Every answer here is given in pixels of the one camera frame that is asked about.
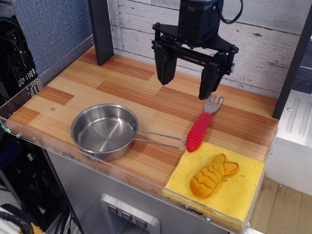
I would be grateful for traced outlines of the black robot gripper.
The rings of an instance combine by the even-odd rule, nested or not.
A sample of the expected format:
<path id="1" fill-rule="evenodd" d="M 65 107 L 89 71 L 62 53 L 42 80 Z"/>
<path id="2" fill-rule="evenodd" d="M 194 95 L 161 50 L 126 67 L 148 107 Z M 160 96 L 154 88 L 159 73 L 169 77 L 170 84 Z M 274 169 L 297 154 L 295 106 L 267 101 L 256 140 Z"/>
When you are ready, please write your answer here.
<path id="1" fill-rule="evenodd" d="M 219 25 L 235 23 L 239 17 L 227 20 L 222 15 L 222 0 L 182 0 L 177 25 L 153 25 L 156 71 L 162 85 L 172 81 L 177 59 L 204 66 L 201 74 L 199 99 L 204 100 L 217 90 L 222 69 L 233 72 L 233 59 L 238 48 L 218 35 Z"/>

